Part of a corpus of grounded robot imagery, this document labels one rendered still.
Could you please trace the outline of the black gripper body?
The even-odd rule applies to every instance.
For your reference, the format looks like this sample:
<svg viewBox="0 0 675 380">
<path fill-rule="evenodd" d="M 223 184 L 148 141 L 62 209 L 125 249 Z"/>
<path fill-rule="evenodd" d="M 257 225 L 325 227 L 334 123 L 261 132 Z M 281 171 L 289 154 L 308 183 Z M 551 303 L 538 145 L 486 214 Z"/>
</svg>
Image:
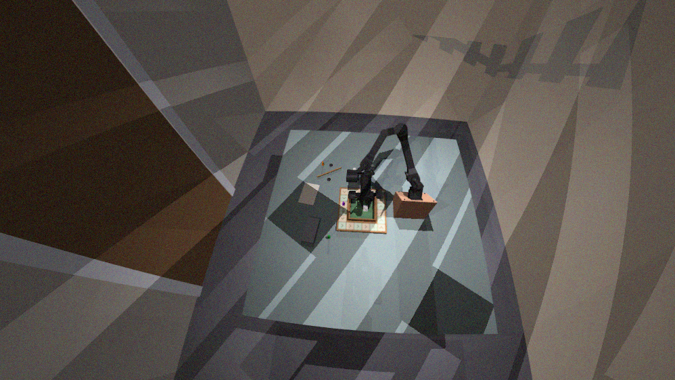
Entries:
<svg viewBox="0 0 675 380">
<path fill-rule="evenodd" d="M 361 190 L 361 187 L 364 187 L 364 189 L 367 189 L 367 187 L 371 188 L 371 183 L 369 183 L 369 184 L 360 183 L 360 190 Z M 356 196 L 357 196 L 357 199 L 360 199 L 360 193 L 356 193 L 356 191 L 349 191 L 348 199 L 354 199 Z M 375 198 L 375 196 L 376 196 L 377 199 L 383 199 L 382 191 L 375 191 L 374 198 Z"/>
</svg>

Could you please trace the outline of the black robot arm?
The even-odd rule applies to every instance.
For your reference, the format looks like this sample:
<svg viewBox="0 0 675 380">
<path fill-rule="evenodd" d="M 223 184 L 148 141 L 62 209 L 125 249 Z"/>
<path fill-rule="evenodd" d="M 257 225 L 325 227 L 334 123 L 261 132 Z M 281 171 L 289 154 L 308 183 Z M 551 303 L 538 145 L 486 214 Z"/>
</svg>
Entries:
<svg viewBox="0 0 675 380">
<path fill-rule="evenodd" d="M 415 168 L 414 162 L 413 162 L 413 157 L 411 154 L 411 149 L 409 146 L 409 141 L 408 141 L 408 133 L 407 133 L 407 126 L 403 123 L 397 124 L 394 128 L 387 128 L 383 129 L 381 131 L 380 136 L 378 136 L 376 142 L 372 146 L 370 152 L 365 156 L 365 158 L 361 161 L 360 167 L 358 170 L 347 170 L 346 174 L 346 182 L 353 182 L 357 183 L 359 181 L 359 175 L 360 175 L 360 182 L 363 184 L 369 184 L 371 183 L 371 175 L 375 175 L 375 172 L 371 169 L 370 171 L 364 171 L 364 170 L 369 170 L 371 168 L 371 165 L 374 161 L 374 157 L 376 153 L 378 152 L 379 148 L 381 147 L 382 143 L 386 139 L 387 136 L 390 135 L 395 135 L 397 134 L 401 145 L 402 145 L 402 150 L 404 153 L 404 158 L 406 161 L 406 166 L 407 166 L 407 172 L 406 174 L 406 179 L 409 181 L 409 183 L 412 185 L 409 189 L 409 194 L 408 198 L 411 200 L 422 200 L 422 193 L 423 193 L 423 187 L 424 185 L 420 181 L 419 174 Z M 364 172 L 362 172 L 364 171 Z M 370 198 L 374 198 L 374 191 L 371 191 L 370 187 L 367 187 L 367 189 L 364 189 L 364 187 L 361 187 L 360 190 L 360 200 L 361 201 L 370 201 Z"/>
</svg>

